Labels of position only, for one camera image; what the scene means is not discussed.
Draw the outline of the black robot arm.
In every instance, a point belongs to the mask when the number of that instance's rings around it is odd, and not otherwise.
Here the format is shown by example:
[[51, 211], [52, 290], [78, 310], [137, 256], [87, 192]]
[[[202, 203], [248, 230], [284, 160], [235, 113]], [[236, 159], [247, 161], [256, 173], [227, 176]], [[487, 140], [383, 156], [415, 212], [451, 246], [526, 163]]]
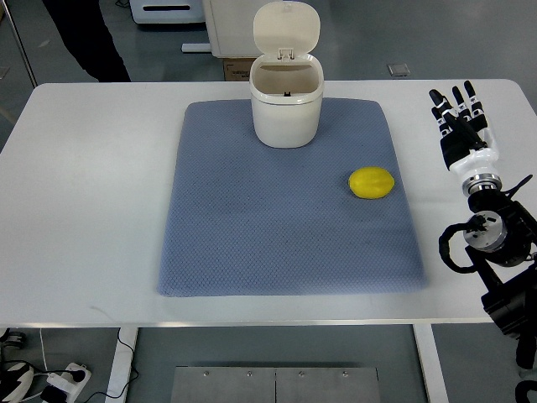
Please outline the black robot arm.
[[462, 190], [472, 216], [439, 237], [448, 268], [482, 279], [483, 309], [504, 335], [518, 341], [515, 361], [526, 371], [536, 369], [536, 219], [513, 196], [531, 179], [502, 191], [497, 175], [471, 175]]

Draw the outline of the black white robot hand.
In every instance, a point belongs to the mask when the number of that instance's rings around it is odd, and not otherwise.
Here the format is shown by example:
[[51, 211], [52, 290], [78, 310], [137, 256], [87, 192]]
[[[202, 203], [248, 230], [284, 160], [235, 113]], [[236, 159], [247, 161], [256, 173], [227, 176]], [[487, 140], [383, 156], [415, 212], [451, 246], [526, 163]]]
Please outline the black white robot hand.
[[460, 176], [496, 175], [495, 164], [499, 158], [496, 139], [473, 84], [465, 81], [463, 86], [464, 92], [458, 86], [452, 88], [454, 104], [438, 90], [429, 91], [446, 168]]

